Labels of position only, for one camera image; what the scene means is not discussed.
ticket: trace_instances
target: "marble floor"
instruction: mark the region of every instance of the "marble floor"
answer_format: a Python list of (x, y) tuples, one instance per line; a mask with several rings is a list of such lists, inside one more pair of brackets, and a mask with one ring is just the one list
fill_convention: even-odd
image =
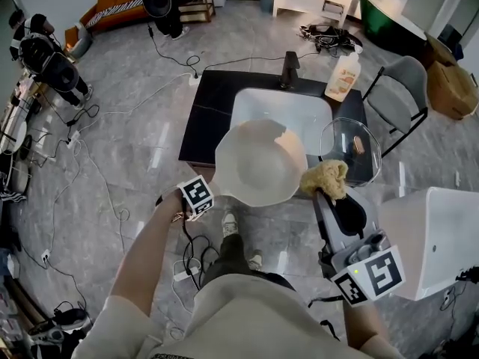
[[(273, 19), (261, 13), (256, 3), (228, 1), (225, 7), (218, 9), (211, 23), (191, 25), (191, 32), (181, 40), (171, 41), (154, 31), (162, 54), (183, 62), (191, 55), (199, 55), (201, 62), (195, 67), (202, 71), (208, 64), (238, 58), (276, 58), (288, 50), (298, 55), (313, 52), (314, 45), (297, 36), (298, 27), (311, 20), (306, 14), (290, 11)], [(360, 56), (362, 72), (355, 86), (364, 93), (380, 66), (398, 56), (365, 39), (357, 25), (351, 22), (347, 25), (364, 42)], [(309, 55), (300, 60), (298, 73), (303, 78), (327, 81), (335, 63), (336, 59), (328, 52)], [(94, 119), (82, 116), (76, 125), (76, 129), (91, 125), (82, 131), (85, 144), (75, 151), (76, 156), (65, 144), (60, 144), (54, 159), (42, 168), (31, 166), (33, 177), (28, 200), (9, 207), (12, 222), (28, 252), (40, 259), (53, 244), (51, 263), (75, 276), (88, 301), (88, 311), (95, 317), (124, 254), (118, 221), (120, 211), (129, 211), (129, 219), (121, 223), (127, 251), (153, 211), (159, 193), (195, 175), (177, 157), (196, 87), (189, 86), (189, 77), (184, 75), (190, 72), (189, 68), (158, 57), (144, 23), (98, 34), (78, 68), (83, 79), (95, 88), (90, 103), (100, 106), (100, 114)], [(280, 74), (281, 68), (282, 61), (250, 60), (216, 69)], [(411, 103), (404, 89), (386, 79), (383, 83)], [(64, 119), (69, 120), (76, 114), (60, 97), (52, 99)], [(140, 102), (144, 103), (128, 114), (106, 114), (128, 112)], [(389, 136), (385, 123), (369, 106), (366, 112), (368, 125), (382, 147), (391, 144), (394, 137)], [(52, 155), (58, 141), (67, 137), (67, 127), (50, 109), (34, 117), (31, 126), (44, 127), (52, 133), (45, 137), (41, 147), (37, 146), (45, 156)], [(39, 135), (35, 131), (31, 133), (34, 138)], [(382, 172), (375, 182), (359, 191), (373, 203), (380, 204), (397, 197), (400, 186), (406, 193), (432, 185), (454, 188), (456, 171), (461, 177), (460, 189), (479, 191), (478, 135), (477, 115), (455, 122), (432, 111), (425, 123), (383, 160)], [(88, 158), (88, 153), (97, 166)], [(209, 236), (218, 248), (226, 206), (232, 206), (239, 215), (246, 253), (250, 254), (254, 248), (263, 250), (265, 271), (284, 275), (305, 301), (338, 292), (322, 278), (317, 265), (322, 241), (308, 200), (295, 198), (277, 206), (252, 209), (222, 198), (216, 208), (189, 226), (191, 234)], [(165, 341), (171, 340), (171, 327), (184, 329), (190, 318), (171, 288), (174, 263), (181, 259), (185, 245), (180, 225), (174, 224), (168, 235), (152, 314), (164, 331)], [(43, 270), (24, 252), (19, 253), (19, 260), (22, 264), (20, 282), (47, 313), (52, 313), (61, 301), (80, 300), (70, 277), (51, 269)], [(195, 294), (192, 283), (185, 280), (175, 283), (174, 288), (191, 310)], [(458, 337), (469, 326), (478, 301), (479, 287), (467, 286), (456, 305), (453, 337)], [(417, 358), (449, 337), (451, 309), (439, 312), (441, 303), (442, 294), (418, 302), (391, 296), (377, 303), (392, 342), (407, 358)], [(318, 320), (328, 319), (338, 336), (345, 339), (341, 303), (315, 304), (311, 312)]]

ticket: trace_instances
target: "sink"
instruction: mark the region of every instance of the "sink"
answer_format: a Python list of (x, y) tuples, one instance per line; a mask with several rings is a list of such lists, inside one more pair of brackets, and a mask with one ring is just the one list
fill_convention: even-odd
[[(324, 99), (303, 94), (246, 88), (234, 99), (230, 128), (248, 120), (269, 118), (296, 133), (306, 154), (320, 156), (320, 138), (332, 121), (331, 107)], [(332, 145), (334, 135), (325, 133), (323, 142)]]

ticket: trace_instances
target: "sponge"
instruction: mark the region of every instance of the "sponge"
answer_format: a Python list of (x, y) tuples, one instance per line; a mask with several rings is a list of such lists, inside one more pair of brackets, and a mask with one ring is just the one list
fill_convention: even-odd
[(333, 202), (346, 197), (344, 180), (346, 179), (347, 165), (337, 159), (321, 161), (314, 168), (306, 171), (302, 177), (299, 187), (304, 193), (314, 195), (317, 189), (323, 190)]

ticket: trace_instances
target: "black faucet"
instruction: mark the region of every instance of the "black faucet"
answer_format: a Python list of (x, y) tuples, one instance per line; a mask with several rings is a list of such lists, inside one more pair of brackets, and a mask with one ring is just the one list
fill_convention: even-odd
[(298, 79), (297, 69), (299, 69), (299, 60), (296, 52), (288, 51), (284, 57), (283, 73), (279, 82), (285, 89), (292, 88)]

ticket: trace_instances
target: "green tub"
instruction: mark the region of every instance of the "green tub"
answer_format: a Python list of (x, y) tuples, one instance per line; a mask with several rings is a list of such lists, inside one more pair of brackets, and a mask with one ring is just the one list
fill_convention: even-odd
[(360, 0), (361, 20), (366, 37), (379, 48), (417, 57), (426, 43), (426, 36), (417, 25), (406, 17), (394, 19), (378, 7), (373, 0)]

